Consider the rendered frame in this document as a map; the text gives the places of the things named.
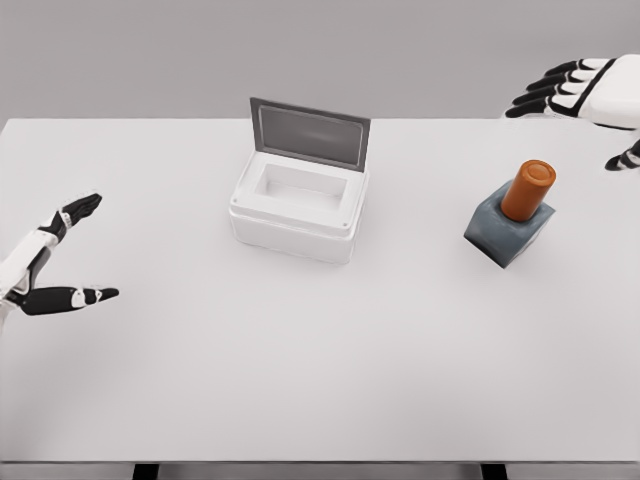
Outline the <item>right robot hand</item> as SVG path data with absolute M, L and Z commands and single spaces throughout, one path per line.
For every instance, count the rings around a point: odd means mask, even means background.
M 581 119 L 632 131 L 637 139 L 605 164 L 608 171 L 640 169 L 640 54 L 582 58 L 549 69 L 512 100 L 506 118 Z

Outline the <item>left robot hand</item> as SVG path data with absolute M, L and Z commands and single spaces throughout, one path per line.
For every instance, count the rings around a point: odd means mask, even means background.
M 92 193 L 62 206 L 0 262 L 0 332 L 15 310 L 28 316 L 74 312 L 119 295 L 116 288 L 35 286 L 54 249 L 74 226 L 93 214 L 101 201 L 100 194 Z

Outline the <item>grey bottle with orange cap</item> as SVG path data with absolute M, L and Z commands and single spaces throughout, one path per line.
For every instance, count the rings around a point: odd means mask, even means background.
M 542 160 L 524 162 L 515 177 L 475 209 L 464 238 L 501 268 L 507 268 L 536 240 L 555 214 L 545 197 L 556 181 Z

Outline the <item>white box with grey lid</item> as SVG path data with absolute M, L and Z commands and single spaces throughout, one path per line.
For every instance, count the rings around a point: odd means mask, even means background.
M 370 119 L 256 97 L 250 107 L 254 150 L 229 202 L 235 238 L 348 263 L 369 182 Z

